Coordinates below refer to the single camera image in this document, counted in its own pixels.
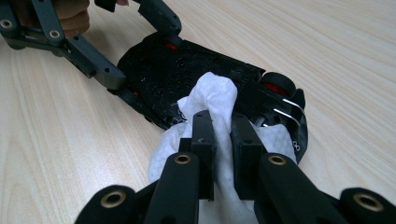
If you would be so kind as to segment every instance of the wooden table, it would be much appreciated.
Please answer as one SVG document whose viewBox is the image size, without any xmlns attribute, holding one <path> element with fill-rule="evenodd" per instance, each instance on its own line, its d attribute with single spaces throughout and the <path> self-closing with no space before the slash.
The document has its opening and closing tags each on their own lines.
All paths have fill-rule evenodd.
<svg viewBox="0 0 396 224">
<path fill-rule="evenodd" d="M 290 77 L 304 89 L 316 186 L 396 203 L 395 1 L 165 1 L 182 38 Z M 138 4 L 92 2 L 85 34 L 117 63 L 154 29 Z M 163 130 L 64 58 L 0 39 L 0 222 L 72 223 L 109 185 L 140 190 Z"/>
</svg>

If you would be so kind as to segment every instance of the silver trim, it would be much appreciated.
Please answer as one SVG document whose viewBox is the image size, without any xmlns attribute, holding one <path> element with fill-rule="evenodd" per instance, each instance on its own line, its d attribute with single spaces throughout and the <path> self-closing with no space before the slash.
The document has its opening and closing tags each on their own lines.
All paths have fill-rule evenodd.
<svg viewBox="0 0 396 224">
<path fill-rule="evenodd" d="M 288 103 L 288 104 L 290 104 L 290 105 L 297 106 L 297 107 L 301 110 L 301 112 L 303 113 L 303 115 L 305 116 L 304 110 L 303 110 L 299 105 L 297 105 L 296 103 L 294 103 L 294 102 L 292 102 L 292 101 L 290 101 L 290 100 L 287 100 L 287 99 L 283 99 L 282 101 L 283 101 L 283 102 L 286 102 L 286 103 Z"/>
<path fill-rule="evenodd" d="M 294 120 L 294 122 L 296 122 L 296 124 L 300 127 L 300 122 L 299 122 L 297 119 L 295 119 L 294 117 L 292 117 L 291 115 L 288 115 L 287 113 L 282 112 L 282 111 L 280 111 L 280 110 L 278 110 L 278 109 L 275 109 L 275 108 L 274 108 L 274 111 L 275 111 L 276 113 L 279 113 L 279 114 L 281 114 L 281 115 L 283 115 L 283 116 L 289 118 L 289 119 Z"/>
</svg>

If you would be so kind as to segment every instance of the finger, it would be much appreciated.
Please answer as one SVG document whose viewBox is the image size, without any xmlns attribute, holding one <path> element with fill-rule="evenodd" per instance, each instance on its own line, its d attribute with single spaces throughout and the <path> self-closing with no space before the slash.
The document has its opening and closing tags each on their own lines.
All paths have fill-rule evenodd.
<svg viewBox="0 0 396 224">
<path fill-rule="evenodd" d="M 67 39 L 70 39 L 71 37 L 73 37 L 73 36 L 75 36 L 77 34 L 85 33 L 88 30 L 88 28 L 90 28 L 89 24 L 85 25 L 85 26 L 78 27 L 78 28 L 73 29 L 73 30 L 65 30 L 64 31 L 64 36 L 66 36 Z"/>
<path fill-rule="evenodd" d="M 90 0 L 56 0 L 53 1 L 59 20 L 69 19 L 87 10 Z"/>
<path fill-rule="evenodd" d="M 68 19 L 60 20 L 62 28 L 64 30 L 74 30 L 78 27 L 84 27 L 90 24 L 90 15 L 88 11 L 82 11 L 78 13 L 76 16 Z"/>
<path fill-rule="evenodd" d="M 128 0 L 117 0 L 117 4 L 120 6 L 129 6 L 129 1 Z"/>
</svg>

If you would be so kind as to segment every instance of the robotic hand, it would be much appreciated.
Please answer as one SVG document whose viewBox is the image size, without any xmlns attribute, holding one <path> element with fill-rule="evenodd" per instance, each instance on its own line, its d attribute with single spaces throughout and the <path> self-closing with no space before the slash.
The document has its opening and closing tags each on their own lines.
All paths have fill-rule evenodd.
<svg viewBox="0 0 396 224">
<path fill-rule="evenodd" d="M 234 112 L 243 115 L 245 123 L 234 127 L 233 132 L 250 133 L 252 127 L 249 122 L 257 126 L 283 124 L 290 133 L 296 160 L 301 160 L 308 139 L 303 90 L 297 89 L 289 78 L 281 74 L 266 73 L 260 67 L 181 39 L 178 36 L 181 22 L 163 1 L 134 1 L 140 4 L 139 13 L 157 32 L 129 49 L 117 66 L 82 35 L 66 39 L 50 0 L 32 0 L 41 23 L 40 29 L 22 26 L 8 1 L 0 0 L 0 34 L 13 49 L 44 49 L 64 56 L 86 77 L 94 77 L 109 92 L 118 95 L 163 129 L 185 120 L 177 107 L 177 100 L 189 94 L 202 74 L 212 72 L 228 77 L 238 90 Z M 114 11 L 116 0 L 95 0 L 95 4 Z M 211 130 L 210 124 L 203 123 L 205 129 L 197 132 L 207 134 Z M 157 220 L 155 218 L 160 223 L 186 220 L 178 219 L 180 216 L 189 220 L 183 223 L 196 223 L 197 200 L 213 197 L 210 190 L 213 181 L 206 178 L 205 183 L 201 183 L 199 177 L 201 170 L 208 170 L 208 167 L 198 165 L 199 161 L 209 161 L 207 164 L 210 166 L 213 158 L 194 151 L 194 144 L 199 145 L 198 140 L 193 137 L 182 141 L 184 145 L 179 153 L 169 158 L 161 179 L 145 189 L 134 193 L 125 187 L 112 186 L 99 191 L 81 212 L 77 223 L 141 223 L 144 219 L 145 223 L 152 223 L 150 220 Z M 244 145 L 240 147 L 238 150 L 244 152 Z M 348 189 L 338 201 L 316 189 L 293 162 L 281 155 L 250 155 L 249 160 L 256 162 L 249 169 L 257 170 L 254 174 L 260 175 L 248 172 L 247 179 L 240 181 L 254 180 L 257 183 L 249 187 L 257 195 L 248 199 L 255 200 L 255 212 L 260 223 L 345 223 L 346 220 L 393 223 L 396 219 L 396 207 L 371 191 Z M 236 172 L 243 173 L 245 168 L 241 166 L 242 170 Z M 177 178 L 175 172 L 188 178 Z M 198 185 L 205 186 L 208 192 L 202 193 Z M 182 202 L 179 206 L 162 206 L 164 202 L 171 204 L 175 201 L 175 198 L 165 197 L 171 194 L 179 195 L 178 200 Z M 189 200 L 189 206 L 183 205 L 186 200 Z M 189 207 L 189 213 L 180 213 L 180 209 L 185 207 Z"/>
<path fill-rule="evenodd" d="M 135 1 L 157 33 L 128 50 L 117 66 L 82 35 L 66 39 L 50 0 L 32 1 L 41 29 L 21 26 L 10 4 L 0 0 L 0 34 L 14 49 L 44 49 L 64 56 L 86 77 L 94 77 L 163 129 L 185 121 L 177 100 L 190 93 L 201 75 L 212 72 L 228 77 L 238 89 L 234 110 L 257 126 L 285 125 L 297 161 L 301 160 L 308 139 L 303 90 L 281 74 L 265 73 L 260 67 L 181 39 L 181 22 L 163 1 Z M 95 4 L 114 11 L 116 0 L 96 0 Z"/>
</svg>

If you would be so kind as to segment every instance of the black part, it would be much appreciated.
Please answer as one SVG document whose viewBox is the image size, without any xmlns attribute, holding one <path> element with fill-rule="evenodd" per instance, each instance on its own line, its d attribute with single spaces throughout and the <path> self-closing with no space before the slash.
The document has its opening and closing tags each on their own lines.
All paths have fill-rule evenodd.
<svg viewBox="0 0 396 224">
<path fill-rule="evenodd" d="M 246 116 L 233 113 L 231 128 L 234 188 L 239 199 L 254 200 L 259 160 L 267 151 Z"/>
<path fill-rule="evenodd" d="M 138 11 L 159 32 L 178 35 L 181 31 L 177 14 L 161 0 L 141 0 Z"/>
<path fill-rule="evenodd" d="M 117 0 L 95 0 L 95 4 L 107 11 L 114 12 L 116 10 Z"/>
<path fill-rule="evenodd" d="M 350 223 L 396 223 L 396 207 L 368 189 L 343 190 L 338 207 Z"/>
<path fill-rule="evenodd" d="M 166 41 L 176 48 L 167 46 Z M 260 84 L 265 72 L 260 67 L 237 61 L 176 35 L 155 33 L 129 49 L 120 59 L 118 68 L 127 76 L 125 88 L 138 94 L 141 103 L 155 116 L 142 114 L 162 128 L 168 129 L 185 120 L 177 100 L 189 95 L 199 77 L 212 72 L 228 77 L 237 88 L 234 111 L 246 115 L 257 126 L 285 125 L 292 141 L 298 145 L 295 150 L 297 162 L 306 151 L 308 131 L 304 104 L 295 106 L 284 101 L 296 99 L 304 103 L 304 92 L 295 90 L 294 84 L 294 95 L 290 97 L 270 91 Z M 283 75 L 275 77 L 290 81 Z"/>
<path fill-rule="evenodd" d="M 144 223 L 197 223 L 199 182 L 197 156 L 190 152 L 169 156 Z"/>
<path fill-rule="evenodd" d="M 261 84 L 271 83 L 278 86 L 280 89 L 286 92 L 288 96 L 293 96 L 296 92 L 296 86 L 290 78 L 276 72 L 268 72 L 262 76 L 260 80 Z"/>
<path fill-rule="evenodd" d="M 70 38 L 69 47 L 71 52 L 78 51 L 94 66 L 95 72 L 92 75 L 88 74 L 89 76 L 93 76 L 99 83 L 111 90 L 118 90 L 123 86 L 126 80 L 125 75 L 82 35 Z"/>
<path fill-rule="evenodd" d="M 51 0 L 32 0 L 33 6 L 44 35 L 55 47 L 60 47 L 64 42 L 64 30 L 58 20 L 55 8 Z"/>
<path fill-rule="evenodd" d="M 105 197 L 108 193 L 121 192 L 125 199 L 117 206 L 104 207 L 103 200 L 107 198 L 110 203 L 121 200 L 117 194 Z M 138 214 L 136 197 L 132 189 L 124 186 L 109 186 L 97 192 L 78 215 L 76 224 L 125 224 L 137 223 Z"/>
<path fill-rule="evenodd" d="M 255 201 L 259 223 L 347 223 L 290 158 L 262 155 L 259 177 Z"/>
</svg>

